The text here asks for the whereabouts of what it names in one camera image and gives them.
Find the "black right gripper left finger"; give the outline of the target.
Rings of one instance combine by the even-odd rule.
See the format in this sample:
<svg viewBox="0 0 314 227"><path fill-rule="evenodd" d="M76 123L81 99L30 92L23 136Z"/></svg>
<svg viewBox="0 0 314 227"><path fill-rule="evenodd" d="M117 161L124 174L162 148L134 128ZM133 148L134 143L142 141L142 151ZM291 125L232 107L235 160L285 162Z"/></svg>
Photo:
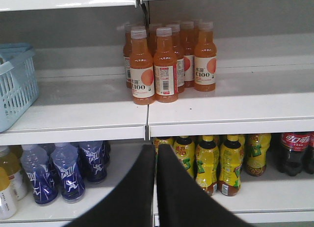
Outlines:
<svg viewBox="0 0 314 227"><path fill-rule="evenodd" d="M67 227L151 227L155 149L145 144L121 182L97 205Z"/></svg>

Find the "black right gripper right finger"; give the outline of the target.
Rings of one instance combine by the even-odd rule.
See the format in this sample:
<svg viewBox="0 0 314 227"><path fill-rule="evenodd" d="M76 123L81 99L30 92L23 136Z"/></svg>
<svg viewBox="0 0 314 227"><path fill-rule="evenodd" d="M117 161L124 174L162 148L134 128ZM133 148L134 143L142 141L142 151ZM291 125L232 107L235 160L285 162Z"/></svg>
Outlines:
<svg viewBox="0 0 314 227"><path fill-rule="evenodd" d="M252 226L206 194L167 144L158 151L157 202L161 227Z"/></svg>

